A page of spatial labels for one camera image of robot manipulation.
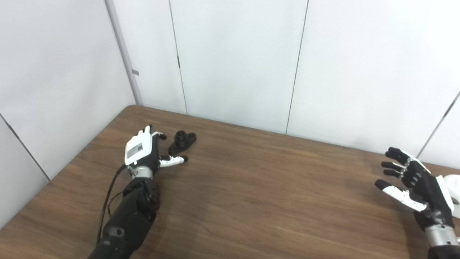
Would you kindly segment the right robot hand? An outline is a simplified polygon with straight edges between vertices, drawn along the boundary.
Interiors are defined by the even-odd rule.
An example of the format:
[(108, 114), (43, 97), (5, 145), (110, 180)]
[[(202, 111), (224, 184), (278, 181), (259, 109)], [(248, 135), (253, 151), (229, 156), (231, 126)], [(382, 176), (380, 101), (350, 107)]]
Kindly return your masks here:
[(381, 163), (384, 174), (398, 178), (406, 188), (396, 187), (383, 179), (378, 179), (375, 186), (412, 209), (415, 221), (423, 231), (433, 225), (455, 228), (453, 203), (448, 201), (447, 187), (440, 177), (432, 175), (419, 159), (401, 149), (389, 147), (385, 156), (394, 162)]

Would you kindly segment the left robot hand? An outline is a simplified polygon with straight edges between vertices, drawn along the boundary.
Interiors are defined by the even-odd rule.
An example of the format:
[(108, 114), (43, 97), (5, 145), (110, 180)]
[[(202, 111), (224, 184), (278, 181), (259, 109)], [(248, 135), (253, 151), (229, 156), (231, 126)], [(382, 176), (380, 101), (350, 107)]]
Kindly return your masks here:
[(152, 125), (147, 125), (133, 136), (125, 146), (125, 165), (135, 169), (147, 167), (152, 172), (159, 168), (175, 166), (188, 161), (187, 156), (161, 156), (159, 154), (159, 140), (166, 140), (167, 136), (161, 132), (151, 132)]

